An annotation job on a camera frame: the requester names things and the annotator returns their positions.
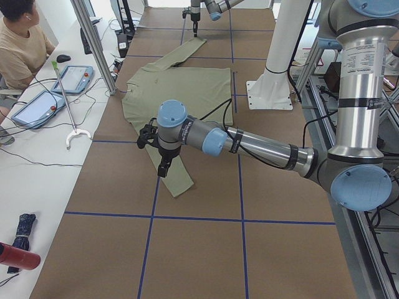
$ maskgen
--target robotic arm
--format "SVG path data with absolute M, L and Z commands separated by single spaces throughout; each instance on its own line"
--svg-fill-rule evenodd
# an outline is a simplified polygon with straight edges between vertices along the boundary
M 166 101 L 140 132 L 137 144 L 157 147 L 158 175 L 166 176 L 182 145 L 217 156 L 222 150 L 257 158 L 279 169 L 293 170 L 322 186 L 334 200 L 355 211 L 383 204 L 392 182 L 382 169 L 377 135 L 387 43 L 399 28 L 397 0 L 324 0 L 319 37 L 343 47 L 335 145 L 326 153 L 299 148 L 189 116 L 184 104 Z
M 214 0 L 191 0 L 191 6 L 183 11 L 183 19 L 189 14 L 193 21 L 194 36 L 197 37 L 198 22 L 201 20 L 201 3 L 204 2 L 212 21 L 221 18 L 221 14 L 228 11 L 233 6 L 243 2 L 244 0 L 222 0 L 216 3 Z

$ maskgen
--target label sticker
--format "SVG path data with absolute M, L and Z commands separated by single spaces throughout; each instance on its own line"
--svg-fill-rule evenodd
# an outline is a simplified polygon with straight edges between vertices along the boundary
M 181 125 L 181 129 L 179 132 L 179 141 L 184 145 L 187 144 L 188 133 L 190 132 L 191 127 L 193 126 L 194 120 L 195 118 L 188 117 Z
M 368 101 L 367 110 L 370 109 L 379 109 L 382 107 L 383 100 L 382 98 L 372 98 Z
M 341 77 L 375 74 L 383 77 L 386 45 L 382 42 L 345 49 Z

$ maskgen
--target tablet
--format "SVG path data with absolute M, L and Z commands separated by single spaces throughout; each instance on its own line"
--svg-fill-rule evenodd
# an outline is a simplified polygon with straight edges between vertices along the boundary
M 36 129 L 49 121 L 65 106 L 63 96 L 44 90 L 13 114 L 11 120 L 29 129 Z
M 82 93 L 89 84 L 93 73 L 93 67 L 88 65 L 67 65 L 60 74 L 65 93 L 69 95 Z M 51 91 L 62 93 L 58 82 L 54 84 Z

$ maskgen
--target reacher grabber tool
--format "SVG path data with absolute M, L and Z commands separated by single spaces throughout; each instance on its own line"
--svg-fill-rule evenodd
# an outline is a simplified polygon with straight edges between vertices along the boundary
M 73 137 L 78 136 L 78 135 L 87 135 L 87 137 L 89 137 L 90 139 L 92 139 L 92 135 L 90 134 L 89 131 L 82 130 L 82 129 L 78 129 L 78 128 L 76 127 L 76 124 L 75 124 L 75 121 L 74 121 L 74 117 L 72 116 L 72 112 L 71 112 L 71 110 L 70 110 L 70 106 L 69 106 L 69 102 L 68 102 L 67 95 L 66 95 L 66 93 L 65 93 L 64 87 L 62 86 L 60 71 L 59 71 L 59 69 L 58 69 L 57 62 L 56 62 L 56 61 L 52 61 L 51 63 L 52 63 L 52 66 L 53 66 L 53 68 L 54 68 L 54 70 L 55 70 L 55 74 L 57 75 L 58 84 L 60 85 L 60 89 L 61 89 L 61 92 L 62 92 L 62 96 L 63 96 L 64 99 L 65 99 L 65 105 L 66 105 L 66 107 L 67 107 L 67 111 L 68 111 L 68 114 L 69 114 L 70 122 L 71 122 L 71 124 L 72 124 L 73 129 L 74 129 L 74 130 L 73 130 L 72 132 L 70 132 L 70 133 L 68 134 L 68 136 L 67 136 L 67 141 L 66 141 L 66 143 L 67 143 L 67 150 L 69 150 L 69 149 L 70 149 L 70 140 L 71 140 Z

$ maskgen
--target blue joint cap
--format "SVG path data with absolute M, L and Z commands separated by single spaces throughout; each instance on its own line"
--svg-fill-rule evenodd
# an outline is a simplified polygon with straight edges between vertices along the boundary
M 202 144 L 202 151 L 211 156 L 217 157 L 226 142 L 227 133 L 220 128 L 215 128 L 206 135 Z
M 220 12 L 212 12 L 211 14 L 209 14 L 209 16 L 211 17 L 212 21 L 217 21 L 222 17 L 222 14 Z
M 342 45 L 336 39 L 317 38 L 317 45 L 324 50 L 342 50 Z
M 331 196 L 341 206 L 363 212 L 383 204 L 391 190 L 391 179 L 382 168 L 363 164 L 342 171 L 332 182 Z
M 398 0 L 348 0 L 350 6 L 367 17 L 392 17 L 399 13 Z
M 183 103 L 176 100 L 163 102 L 158 110 L 156 122 L 164 128 L 174 128 L 187 118 L 187 110 Z

